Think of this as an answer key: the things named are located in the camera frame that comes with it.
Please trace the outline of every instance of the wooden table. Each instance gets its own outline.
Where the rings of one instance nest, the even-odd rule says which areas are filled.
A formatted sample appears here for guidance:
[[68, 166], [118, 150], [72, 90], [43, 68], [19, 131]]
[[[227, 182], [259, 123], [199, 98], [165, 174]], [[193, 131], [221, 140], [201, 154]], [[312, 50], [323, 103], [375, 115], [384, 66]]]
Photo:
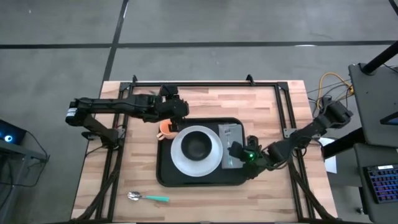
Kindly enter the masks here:
[[[312, 121], [303, 81], [288, 81], [298, 128]], [[117, 98], [120, 82], [105, 82], [101, 98]], [[158, 87], [135, 87], [134, 93], [158, 92]], [[188, 118], [235, 117], [245, 134], [259, 137], [266, 146], [282, 139], [275, 91], [270, 87], [179, 87], [189, 103]], [[112, 114], [97, 114], [96, 119], [111, 127]], [[155, 176], [159, 124], [129, 118], [114, 222], [288, 222], [296, 221], [288, 168], [264, 171], [254, 180], [234, 187], [161, 186]], [[88, 151], [100, 146], [91, 142]], [[78, 217], [100, 189], [106, 150], [90, 154], [83, 165], [72, 218]], [[304, 157], [310, 188], [320, 203], [337, 216], [333, 196], [319, 147], [310, 145]], [[144, 195], [164, 195], [170, 203], [129, 200], [129, 191]], [[303, 193], [302, 207], [307, 214]], [[108, 211], [109, 194], [104, 212]]]

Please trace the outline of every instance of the black pole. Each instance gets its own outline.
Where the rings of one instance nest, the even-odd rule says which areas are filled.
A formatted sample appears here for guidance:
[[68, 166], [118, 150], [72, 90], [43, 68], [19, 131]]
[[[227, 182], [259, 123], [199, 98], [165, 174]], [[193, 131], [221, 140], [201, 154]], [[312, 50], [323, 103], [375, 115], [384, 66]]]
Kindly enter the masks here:
[[396, 54], [398, 54], [398, 41], [393, 43], [390, 47], [388, 47], [386, 50], [381, 52], [381, 54], [379, 54], [377, 57], [375, 57], [373, 60], [371, 60], [369, 63], [367, 63], [362, 68], [362, 72], [367, 75], [371, 75], [371, 73], [373, 71], [375, 71], [382, 64], [386, 63], [388, 60], [390, 60]]

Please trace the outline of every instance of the white paper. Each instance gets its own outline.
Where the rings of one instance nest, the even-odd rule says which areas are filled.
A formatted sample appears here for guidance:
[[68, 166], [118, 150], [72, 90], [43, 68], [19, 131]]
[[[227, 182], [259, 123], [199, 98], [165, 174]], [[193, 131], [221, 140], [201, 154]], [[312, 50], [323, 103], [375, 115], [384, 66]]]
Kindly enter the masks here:
[[[320, 138], [319, 141], [322, 143], [323, 146], [334, 142], [334, 139], [330, 138]], [[331, 172], [337, 174], [337, 164], [336, 164], [336, 156], [332, 156], [329, 159], [325, 160], [325, 168], [327, 172]]]

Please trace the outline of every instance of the gray floor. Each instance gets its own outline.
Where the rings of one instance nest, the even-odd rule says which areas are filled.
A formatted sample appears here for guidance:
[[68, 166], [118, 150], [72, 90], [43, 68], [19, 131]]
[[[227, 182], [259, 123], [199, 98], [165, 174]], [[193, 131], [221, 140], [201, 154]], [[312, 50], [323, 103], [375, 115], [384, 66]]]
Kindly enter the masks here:
[[[0, 1], [0, 44], [111, 43], [122, 0]], [[398, 17], [387, 1], [372, 0], [131, 0], [120, 42], [394, 40]], [[348, 79], [351, 63], [367, 62], [387, 46], [118, 49], [110, 80]], [[97, 97], [108, 49], [0, 50], [0, 118], [33, 132], [51, 154], [34, 189], [23, 189], [13, 223], [68, 220], [87, 142], [65, 122], [75, 97]], [[396, 58], [390, 65], [398, 63]], [[324, 85], [336, 83], [328, 77]], [[344, 87], [331, 95], [344, 94]], [[309, 94], [316, 98], [317, 92]], [[355, 116], [341, 137], [360, 127]], [[357, 190], [333, 183], [338, 215], [355, 213]]]

